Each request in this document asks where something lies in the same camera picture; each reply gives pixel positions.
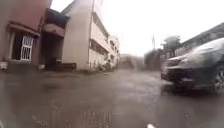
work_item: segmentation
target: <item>car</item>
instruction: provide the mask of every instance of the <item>car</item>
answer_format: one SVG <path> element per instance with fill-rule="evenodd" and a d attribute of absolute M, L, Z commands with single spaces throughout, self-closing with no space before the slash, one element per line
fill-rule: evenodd
<path fill-rule="evenodd" d="M 175 87 L 224 89 L 224 38 L 207 42 L 185 55 L 170 58 L 161 67 L 161 78 Z"/>

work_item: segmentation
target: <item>street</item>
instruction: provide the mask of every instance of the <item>street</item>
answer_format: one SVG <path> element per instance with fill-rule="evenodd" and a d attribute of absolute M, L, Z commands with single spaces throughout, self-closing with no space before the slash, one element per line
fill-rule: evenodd
<path fill-rule="evenodd" d="M 175 91 L 159 72 L 0 75 L 5 128 L 221 128 L 224 97 Z"/>

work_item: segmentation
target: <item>white building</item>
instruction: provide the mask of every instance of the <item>white building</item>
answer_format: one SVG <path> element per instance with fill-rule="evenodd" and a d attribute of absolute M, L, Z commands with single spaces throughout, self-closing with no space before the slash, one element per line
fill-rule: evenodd
<path fill-rule="evenodd" d="M 118 63 L 119 42 L 110 36 L 101 20 L 102 0 L 74 0 L 62 13 L 69 17 L 64 37 L 62 63 L 77 70 L 96 68 L 108 60 Z"/>

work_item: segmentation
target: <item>utility pole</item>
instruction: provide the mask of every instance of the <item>utility pole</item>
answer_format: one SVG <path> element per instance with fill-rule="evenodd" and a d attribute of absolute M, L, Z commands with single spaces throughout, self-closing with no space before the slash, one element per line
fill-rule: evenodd
<path fill-rule="evenodd" d="M 154 51 L 156 49 L 156 42 L 155 42 L 154 35 L 152 36 L 152 46 L 153 46 L 153 51 Z"/>

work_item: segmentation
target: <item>building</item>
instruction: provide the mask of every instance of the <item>building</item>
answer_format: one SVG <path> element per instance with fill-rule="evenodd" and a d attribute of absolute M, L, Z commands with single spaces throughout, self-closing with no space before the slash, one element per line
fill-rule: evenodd
<path fill-rule="evenodd" d="M 201 34 L 183 42 L 179 47 L 176 48 L 176 56 L 182 55 L 193 48 L 200 46 L 209 41 L 224 37 L 224 23 L 221 23 Z"/>
<path fill-rule="evenodd" d="M 224 23 L 221 23 L 201 34 L 185 41 L 180 44 L 175 45 L 173 51 L 171 52 L 169 48 L 164 45 L 164 49 L 161 54 L 161 60 L 168 59 L 173 56 L 180 56 L 186 54 L 190 50 L 194 49 L 197 46 L 205 44 L 209 41 L 224 37 Z"/>
<path fill-rule="evenodd" d="M 102 0 L 75 0 L 62 14 L 66 25 L 62 64 L 77 70 L 94 69 L 106 62 L 118 63 L 119 42 L 110 36 L 101 18 Z"/>
<path fill-rule="evenodd" d="M 3 3 L 0 67 L 82 70 L 118 64 L 119 41 L 102 23 L 102 0 L 74 0 L 62 13 L 51 10 L 51 2 Z"/>
<path fill-rule="evenodd" d="M 41 27 L 51 0 L 10 0 L 1 13 L 0 61 L 39 64 Z"/>
<path fill-rule="evenodd" d="M 0 13 L 3 19 L 0 22 L 1 65 L 7 63 L 8 68 L 15 65 L 53 66 L 53 61 L 61 59 L 68 17 L 49 9 L 51 2 L 52 0 L 3 2 Z"/>

